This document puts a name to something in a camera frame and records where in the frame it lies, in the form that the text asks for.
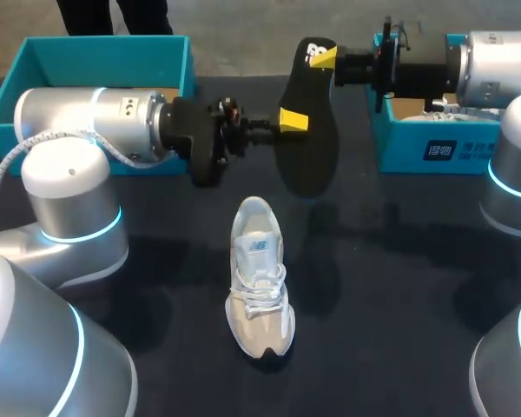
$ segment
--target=dark tabletop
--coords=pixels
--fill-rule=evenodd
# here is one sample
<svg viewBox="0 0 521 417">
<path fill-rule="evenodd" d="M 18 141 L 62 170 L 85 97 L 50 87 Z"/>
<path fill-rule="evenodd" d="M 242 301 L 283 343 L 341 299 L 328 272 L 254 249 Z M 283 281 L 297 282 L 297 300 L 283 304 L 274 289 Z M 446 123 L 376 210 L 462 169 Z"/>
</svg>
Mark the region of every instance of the dark tabletop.
<svg viewBox="0 0 521 417">
<path fill-rule="evenodd" d="M 283 77 L 201 79 L 205 97 L 271 109 Z M 186 176 L 117 177 L 129 258 L 108 290 L 74 304 L 116 336 L 139 374 L 136 417 L 475 415 L 478 340 L 521 302 L 521 241 L 487 230 L 474 176 L 379 175 L 363 89 L 333 93 L 340 162 L 314 204 L 289 195 L 272 150 L 250 148 L 217 189 Z M 224 311 L 229 232 L 249 195 L 285 239 L 297 317 L 280 368 L 237 348 Z M 0 229 L 34 219 L 20 180 Z"/>
</svg>

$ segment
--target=new balance logo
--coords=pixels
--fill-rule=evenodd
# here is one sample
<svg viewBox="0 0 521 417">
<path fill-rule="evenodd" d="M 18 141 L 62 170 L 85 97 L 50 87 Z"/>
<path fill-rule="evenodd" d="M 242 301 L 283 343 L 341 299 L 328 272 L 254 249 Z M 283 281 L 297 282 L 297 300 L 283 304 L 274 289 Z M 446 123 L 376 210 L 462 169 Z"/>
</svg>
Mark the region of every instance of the new balance logo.
<svg viewBox="0 0 521 417">
<path fill-rule="evenodd" d="M 324 54 L 327 51 L 328 50 L 324 46 L 319 46 L 314 43 L 310 43 L 307 46 L 307 55 L 305 56 L 305 62 L 311 63 L 311 59 L 313 59 L 313 56 Z"/>
<path fill-rule="evenodd" d="M 255 250 L 265 250 L 267 248 L 267 241 L 258 241 L 251 243 L 249 247 L 249 251 L 253 252 Z"/>
</svg>

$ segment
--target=blue cardboard box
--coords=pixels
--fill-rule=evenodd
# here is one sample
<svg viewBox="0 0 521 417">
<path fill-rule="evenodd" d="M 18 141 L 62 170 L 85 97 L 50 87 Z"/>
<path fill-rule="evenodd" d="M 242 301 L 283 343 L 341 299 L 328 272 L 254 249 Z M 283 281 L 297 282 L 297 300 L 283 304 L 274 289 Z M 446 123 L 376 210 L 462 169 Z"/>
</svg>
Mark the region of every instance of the blue cardboard box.
<svg viewBox="0 0 521 417">
<path fill-rule="evenodd" d="M 460 44 L 464 38 L 465 35 L 448 35 L 451 44 Z M 374 37 L 375 48 L 381 39 L 381 34 Z M 394 116 L 392 100 L 386 99 L 382 112 L 377 114 L 376 95 L 370 87 L 367 99 L 380 172 L 474 175 L 485 172 L 498 139 L 499 122 L 401 121 Z"/>
<path fill-rule="evenodd" d="M 193 57 L 186 36 L 29 37 L 17 52 L 0 89 L 0 157 L 17 145 L 13 115 L 17 99 L 36 87 L 178 89 L 192 96 Z M 22 158 L 10 169 L 20 175 Z M 153 169 L 132 169 L 118 161 L 114 175 L 175 175 L 185 172 L 177 157 Z"/>
</svg>

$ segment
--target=gray floor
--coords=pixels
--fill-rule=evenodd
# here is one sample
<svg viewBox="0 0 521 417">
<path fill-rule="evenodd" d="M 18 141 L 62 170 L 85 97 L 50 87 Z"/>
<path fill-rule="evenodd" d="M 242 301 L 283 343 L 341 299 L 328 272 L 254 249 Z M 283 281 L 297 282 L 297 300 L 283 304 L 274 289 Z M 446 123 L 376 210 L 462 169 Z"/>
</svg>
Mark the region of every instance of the gray floor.
<svg viewBox="0 0 521 417">
<path fill-rule="evenodd" d="M 389 14 L 426 30 L 521 30 L 521 0 L 169 0 L 179 34 L 190 35 L 199 75 L 275 75 L 304 36 L 364 46 Z M 127 33 L 112 4 L 117 33 Z M 26 36 L 65 35 L 54 0 L 0 0 L 0 76 Z"/>
</svg>

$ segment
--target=black pants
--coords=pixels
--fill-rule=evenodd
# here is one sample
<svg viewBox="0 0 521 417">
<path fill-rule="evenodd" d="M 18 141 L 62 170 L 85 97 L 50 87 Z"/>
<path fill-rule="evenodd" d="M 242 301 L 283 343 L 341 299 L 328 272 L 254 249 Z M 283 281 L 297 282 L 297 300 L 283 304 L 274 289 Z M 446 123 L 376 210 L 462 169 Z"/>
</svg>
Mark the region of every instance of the black pants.
<svg viewBox="0 0 521 417">
<path fill-rule="evenodd" d="M 109 0 L 56 0 L 70 36 L 114 35 Z M 166 0 L 117 0 L 131 35 L 174 35 Z"/>
</svg>

